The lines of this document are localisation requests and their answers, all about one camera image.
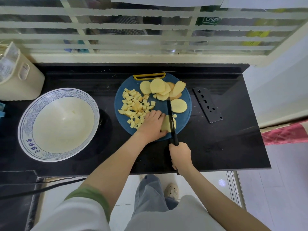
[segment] pant leg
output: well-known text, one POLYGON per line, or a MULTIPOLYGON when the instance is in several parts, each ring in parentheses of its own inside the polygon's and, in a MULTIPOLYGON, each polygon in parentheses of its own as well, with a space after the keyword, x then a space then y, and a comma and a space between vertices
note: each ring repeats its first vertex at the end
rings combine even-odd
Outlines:
POLYGON ((140 182, 136 195, 133 216, 140 212, 166 212, 168 207, 158 177, 148 174, 140 182))
POLYGON ((174 198, 171 197, 165 198, 165 201, 169 210, 176 208, 176 206, 179 204, 178 201, 176 201, 174 198))

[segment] green sleeve cuff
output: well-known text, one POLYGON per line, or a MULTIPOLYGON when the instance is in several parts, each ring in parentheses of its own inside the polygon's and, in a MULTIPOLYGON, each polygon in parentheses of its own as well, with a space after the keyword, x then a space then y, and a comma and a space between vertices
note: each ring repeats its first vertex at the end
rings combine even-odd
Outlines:
POLYGON ((94 187, 91 187, 91 186, 79 187, 76 190, 74 190, 73 192, 71 192, 64 199, 64 201, 68 200, 70 198, 74 198, 74 197, 89 198, 89 199, 93 199, 96 202, 98 202, 103 207, 105 215, 106 215, 106 219, 109 223, 109 221, 110 221, 109 204, 108 204, 107 200, 105 199, 105 197, 102 195, 102 193, 98 189, 95 189, 94 187))

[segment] black countertop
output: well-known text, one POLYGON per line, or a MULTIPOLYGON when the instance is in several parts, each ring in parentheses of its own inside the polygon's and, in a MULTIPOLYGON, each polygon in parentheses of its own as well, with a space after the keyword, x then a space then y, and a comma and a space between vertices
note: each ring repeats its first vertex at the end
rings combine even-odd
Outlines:
MULTIPOLYGON (((199 171, 269 168, 270 162, 242 76, 246 65, 39 65, 46 80, 42 93, 72 87, 89 93, 100 109, 101 122, 93 140, 77 155, 54 163, 27 156, 18 143, 17 127, 32 101, 6 101, 6 117, 0 120, 0 171, 33 170, 38 177, 90 174, 113 154, 130 135, 115 116, 114 97, 123 81, 133 74, 169 72, 186 82, 192 113, 179 141, 191 149, 199 171), (192 89, 210 90, 223 120, 210 124, 192 89)), ((168 141, 148 144, 138 156, 132 174, 174 172, 168 141)))

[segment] sleeve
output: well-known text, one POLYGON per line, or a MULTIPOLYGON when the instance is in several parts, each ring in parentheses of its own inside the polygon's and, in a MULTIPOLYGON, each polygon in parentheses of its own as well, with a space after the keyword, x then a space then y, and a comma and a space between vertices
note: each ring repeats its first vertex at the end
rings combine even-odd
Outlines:
POLYGON ((81 187, 31 231, 110 231, 109 220, 109 205, 103 195, 95 188, 81 187))

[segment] white wall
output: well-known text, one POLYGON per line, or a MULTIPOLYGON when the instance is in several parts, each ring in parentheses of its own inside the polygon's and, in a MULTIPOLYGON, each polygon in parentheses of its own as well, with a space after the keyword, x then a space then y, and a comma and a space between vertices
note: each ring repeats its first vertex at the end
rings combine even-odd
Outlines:
POLYGON ((250 66, 243 75, 261 128, 308 116, 308 35, 269 66, 250 66))

